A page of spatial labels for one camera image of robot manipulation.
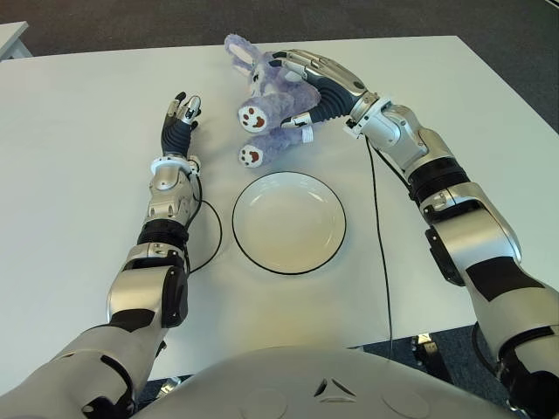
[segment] bunny ear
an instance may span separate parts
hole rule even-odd
[[[240,72],[241,74],[243,74],[244,76],[247,76],[251,73],[251,71],[246,68],[244,65],[233,65],[233,68],[235,70],[237,70],[238,72]]]
[[[243,74],[244,76],[248,76],[252,71],[252,63],[247,64],[245,61],[240,59],[239,57],[233,57],[233,68]]]
[[[235,34],[227,35],[225,38],[225,50],[249,65],[262,55],[256,46]]]

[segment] white plate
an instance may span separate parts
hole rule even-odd
[[[238,246],[252,262],[288,275],[325,264],[346,232],[345,213],[332,189],[293,172],[248,185],[237,198],[232,223]]]

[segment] stuffed animal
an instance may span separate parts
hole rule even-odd
[[[233,67],[247,77],[251,94],[238,109],[241,127],[255,134],[238,152],[241,164],[257,168],[293,145],[312,141],[312,127],[281,128],[280,123],[314,107],[321,99],[318,91],[298,74],[269,65],[273,53],[261,52],[239,35],[227,36],[225,49]]]

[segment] black joint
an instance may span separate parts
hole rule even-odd
[[[184,261],[177,251],[168,251],[165,258],[137,258],[130,260],[122,268],[123,271],[130,271],[132,269],[155,268],[158,266],[183,266]]]
[[[500,360],[500,382],[510,394],[511,406],[533,418],[551,418],[559,412],[559,377],[548,371],[530,373],[514,350]]]
[[[429,196],[460,183],[470,182],[466,172],[455,159],[442,157],[429,161],[411,172],[410,199],[419,206]]]
[[[423,217],[429,225],[439,223],[449,218],[455,216],[461,216],[466,212],[475,211],[481,208],[481,203],[478,201],[464,201],[462,203],[457,203],[452,207],[448,207],[439,211],[436,211],[432,205],[425,206],[423,210]]]
[[[549,326],[544,327],[537,327],[536,329],[527,330],[526,332],[522,332],[517,334],[516,336],[507,340],[502,347],[499,349],[499,359],[505,357],[505,355],[509,351],[513,351],[519,345],[523,343],[530,342],[531,340],[543,338],[545,336],[551,336],[553,334],[553,330]]]
[[[123,417],[130,417],[134,414],[136,405],[132,396],[132,380],[128,372],[119,362],[106,355],[101,356],[100,360],[122,378],[127,385],[127,390],[115,404],[112,404],[106,397],[100,396],[91,400],[86,406],[83,406],[81,412],[88,419],[122,419]]]
[[[137,244],[165,243],[184,250],[188,238],[188,232],[177,221],[153,220],[144,224]]]
[[[172,267],[163,282],[162,327],[179,326],[186,319],[188,308],[187,273],[182,267]]]
[[[461,277],[458,268],[452,261],[451,255],[448,253],[448,250],[440,239],[437,231],[431,227],[425,232],[425,236],[431,246],[431,255],[433,256],[433,259],[435,259],[443,277],[445,277],[445,279],[451,284],[464,286],[464,279]]]

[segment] gray carpet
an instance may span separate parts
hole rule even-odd
[[[559,130],[559,11],[543,0],[0,0],[0,23],[18,20],[30,24],[23,41],[35,55],[214,45],[229,32],[253,42],[458,35]],[[473,356],[470,330],[433,336],[456,385],[504,406],[506,392]],[[397,341],[395,359],[418,367],[410,348]],[[387,345],[366,350],[386,355]]]

